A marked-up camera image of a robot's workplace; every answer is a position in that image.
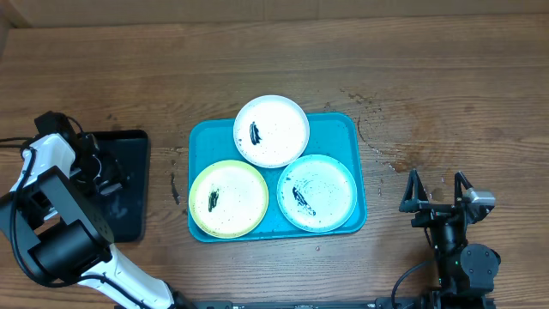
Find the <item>plate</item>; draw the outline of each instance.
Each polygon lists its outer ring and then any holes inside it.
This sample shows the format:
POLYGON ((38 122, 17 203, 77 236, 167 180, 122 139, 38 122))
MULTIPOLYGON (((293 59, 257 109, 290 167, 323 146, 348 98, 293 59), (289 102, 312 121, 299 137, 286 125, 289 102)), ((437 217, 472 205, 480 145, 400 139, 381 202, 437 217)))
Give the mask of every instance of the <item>plate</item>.
POLYGON ((311 154, 284 169, 277 185, 282 214, 296 227, 324 233, 345 223, 357 203, 353 175, 338 160, 311 154))
POLYGON ((284 167, 299 158, 309 141, 309 120, 294 101, 264 95, 238 113, 233 138, 240 154, 258 167, 284 167))
POLYGON ((265 216, 268 188, 263 176, 242 161, 220 161, 206 167, 193 182, 189 211, 198 227, 230 239, 253 230, 265 216))

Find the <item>water stain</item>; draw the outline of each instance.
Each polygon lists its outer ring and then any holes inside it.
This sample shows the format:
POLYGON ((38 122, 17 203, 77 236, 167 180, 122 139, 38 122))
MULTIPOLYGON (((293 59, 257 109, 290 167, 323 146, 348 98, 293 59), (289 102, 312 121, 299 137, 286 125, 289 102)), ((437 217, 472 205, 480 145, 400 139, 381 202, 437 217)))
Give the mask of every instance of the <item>water stain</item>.
POLYGON ((412 128, 410 141, 397 143, 399 157, 392 162, 397 173, 408 172, 413 168, 423 166, 437 166, 443 162, 445 149, 449 147, 440 145, 440 136, 443 136, 443 126, 440 124, 440 117, 433 111, 425 109, 422 105, 407 103, 406 113, 416 119, 412 128))
POLYGON ((442 202, 444 200, 443 190, 440 188, 435 188, 433 191, 431 191, 431 199, 442 202))
POLYGON ((220 190, 217 189, 216 191, 209 192, 209 199, 208 199, 208 211, 212 212, 212 210, 217 206, 217 200, 220 198, 220 190))
POLYGON ((257 145, 259 141, 261 141, 259 129, 257 128, 255 121, 250 124, 250 139, 253 145, 257 145))
POLYGON ((445 185, 453 185, 452 181, 454 180, 454 172, 452 171, 452 169, 448 167, 446 169, 446 172, 444 172, 444 174, 441 176, 440 180, 445 185))
POLYGON ((317 215, 317 212, 313 210, 313 208, 305 201, 305 198, 301 193, 298 191, 296 187, 293 187, 292 189, 293 198, 295 198, 296 201, 298 201, 298 206, 303 207, 303 209, 309 214, 309 215, 317 215))
POLYGON ((362 142, 365 142, 366 144, 368 144, 364 139, 364 137, 362 136, 362 132, 360 131, 360 116, 359 116, 359 120, 357 121, 357 131, 359 132, 359 136, 362 142))
POLYGON ((356 100, 357 103, 362 104, 365 101, 365 97, 362 94, 348 94, 349 99, 356 100))
POLYGON ((173 173, 172 173, 172 180, 170 183, 172 185, 172 196, 173 196, 173 199, 175 200, 175 204, 179 205, 181 203, 179 201, 179 198, 181 198, 181 196, 178 193, 178 189, 175 187, 175 175, 173 173))

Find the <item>black cable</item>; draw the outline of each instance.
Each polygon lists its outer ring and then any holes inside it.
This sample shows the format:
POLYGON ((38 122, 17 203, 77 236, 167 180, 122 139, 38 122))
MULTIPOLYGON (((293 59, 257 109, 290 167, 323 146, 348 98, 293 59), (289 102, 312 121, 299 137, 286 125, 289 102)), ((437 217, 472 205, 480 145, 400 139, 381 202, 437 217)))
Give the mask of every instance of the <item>black cable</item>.
POLYGON ((431 238, 429 237, 429 233, 427 232, 427 227, 423 227, 423 232, 425 232, 425 237, 427 238, 427 243, 429 243, 429 247, 432 248, 431 238))
POLYGON ((84 129, 82 128, 82 126, 78 123, 78 121, 76 121, 76 119, 72 118, 71 116, 67 116, 67 119, 72 121, 73 123, 75 123, 77 126, 78 126, 78 129, 80 129, 80 134, 82 136, 84 136, 84 129))
POLYGON ((419 270, 427 266, 428 264, 431 264, 432 262, 434 262, 434 259, 426 260, 420 264, 417 264, 413 266, 411 269, 409 269, 407 272, 405 272, 400 278, 398 278, 398 280, 396 281, 393 287, 393 291, 391 292, 391 305, 393 306, 393 309, 398 309, 398 305, 396 304, 396 301, 395 301, 395 295, 396 295, 396 289, 398 289, 398 286, 401 285, 402 281, 404 281, 404 279, 410 276, 410 274, 412 274, 414 271, 419 270))
POLYGON ((12 141, 30 141, 32 137, 10 137, 10 138, 1 138, 0 142, 12 142, 12 141))
POLYGON ((33 274, 33 272, 23 262, 21 252, 20 252, 19 246, 17 244, 16 213, 17 213, 17 205, 19 204, 19 199, 20 199, 20 195, 21 195, 21 190, 25 186, 25 184, 27 183, 28 178, 31 175, 31 171, 33 170, 34 162, 36 161, 36 149, 31 147, 31 148, 29 148, 29 150, 31 152, 30 161, 28 162, 27 169, 23 173, 23 178, 21 179, 21 181, 17 185, 17 188, 15 189, 12 207, 11 207, 11 210, 9 212, 9 219, 10 219, 10 221, 9 221, 10 222, 10 225, 9 225, 9 240, 10 240, 10 243, 11 243, 11 249, 14 253, 15 261, 19 264, 19 267, 21 268, 23 273, 25 273, 25 275, 27 275, 27 277, 29 279, 31 279, 32 281, 34 281, 35 283, 37 283, 37 284, 39 284, 43 287, 46 287, 46 288, 65 288, 65 287, 71 286, 75 283, 78 283, 78 282, 81 282, 81 281, 84 281, 84 280, 88 280, 88 279, 100 280, 101 283, 106 283, 106 284, 110 285, 112 288, 116 289, 122 296, 124 296, 125 298, 127 298, 131 302, 135 303, 140 308, 149 309, 148 306, 145 306, 145 304, 143 304, 142 302, 140 302, 139 300, 137 300, 136 298, 134 298, 133 296, 128 294, 128 292, 124 291, 121 287, 119 287, 116 283, 114 283, 113 281, 108 279, 106 276, 86 275, 86 276, 78 277, 78 279, 75 282, 59 282, 59 283, 42 282, 41 280, 39 280, 39 278, 37 278, 33 274))

